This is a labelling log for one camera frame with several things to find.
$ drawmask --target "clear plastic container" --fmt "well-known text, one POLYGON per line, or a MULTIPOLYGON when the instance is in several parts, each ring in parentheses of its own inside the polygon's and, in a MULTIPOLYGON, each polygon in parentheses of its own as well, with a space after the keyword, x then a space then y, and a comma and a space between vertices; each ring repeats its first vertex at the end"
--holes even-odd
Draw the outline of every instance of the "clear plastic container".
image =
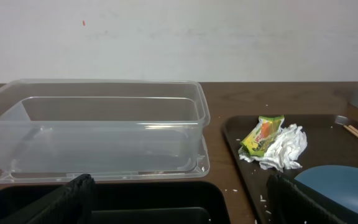
POLYGON ((195 82, 14 81, 0 88, 0 179, 203 176, 209 119, 195 82))

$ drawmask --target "black tray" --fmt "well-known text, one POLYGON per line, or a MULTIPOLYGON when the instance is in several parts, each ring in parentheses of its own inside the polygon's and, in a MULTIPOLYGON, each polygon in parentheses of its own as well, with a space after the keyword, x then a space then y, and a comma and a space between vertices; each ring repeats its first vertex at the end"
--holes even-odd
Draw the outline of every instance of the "black tray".
MULTIPOLYGON (((266 183, 270 174, 276 174, 279 171, 273 169, 263 170, 259 167, 258 162, 240 161, 238 155, 240 144, 237 139, 243 140, 258 122, 258 116, 229 118, 223 125, 223 136, 234 163, 240 172, 240 178, 258 223, 271 224, 273 223, 271 215, 266 212, 266 210, 270 211, 272 209, 267 198, 266 183)), ((358 122, 332 114, 285 115, 283 127, 294 123, 303 126, 303 131, 306 133, 308 140, 308 147, 298 159, 303 168, 284 170, 284 174, 295 178, 304 170, 322 165, 342 165, 358 168, 358 138, 342 127, 345 124, 353 125, 358 129, 358 122)))
MULTIPOLYGON (((0 190, 0 219, 59 185, 0 190)), ((221 191, 207 182, 97 184, 92 223, 230 223, 221 191)))

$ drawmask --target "white debris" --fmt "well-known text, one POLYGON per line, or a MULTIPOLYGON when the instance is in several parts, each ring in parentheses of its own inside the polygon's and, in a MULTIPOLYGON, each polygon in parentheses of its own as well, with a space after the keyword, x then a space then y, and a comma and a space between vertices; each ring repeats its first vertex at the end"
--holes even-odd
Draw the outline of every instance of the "white debris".
POLYGON ((260 167, 264 170, 274 167, 283 172, 283 168, 302 168, 299 163, 295 162, 308 145, 306 134, 301 130, 302 126, 291 124, 280 131, 280 134, 268 147, 263 157, 251 156, 248 151, 243 150, 241 147, 239 149, 239 158, 247 162, 259 161, 260 167))

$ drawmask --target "brown table surface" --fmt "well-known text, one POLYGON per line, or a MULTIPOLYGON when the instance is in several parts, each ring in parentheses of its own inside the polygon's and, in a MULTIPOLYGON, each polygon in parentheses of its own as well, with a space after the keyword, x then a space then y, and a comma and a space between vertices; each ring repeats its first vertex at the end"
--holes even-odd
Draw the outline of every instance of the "brown table surface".
MULTIPOLYGON (((205 180, 222 189, 233 224, 254 223, 254 214, 221 134, 225 120, 236 115, 339 114, 358 121, 358 109, 347 104, 356 82, 201 85, 211 113, 211 123, 204 129, 211 168, 206 177, 188 180, 205 180)), ((0 189, 8 186, 0 184, 0 189)))

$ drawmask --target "blue dish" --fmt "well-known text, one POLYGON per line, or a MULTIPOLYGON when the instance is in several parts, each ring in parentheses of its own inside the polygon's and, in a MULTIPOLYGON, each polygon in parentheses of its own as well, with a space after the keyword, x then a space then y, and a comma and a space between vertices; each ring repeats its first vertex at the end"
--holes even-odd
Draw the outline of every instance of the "blue dish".
POLYGON ((358 168, 318 166, 303 171, 295 180, 358 213, 358 168))

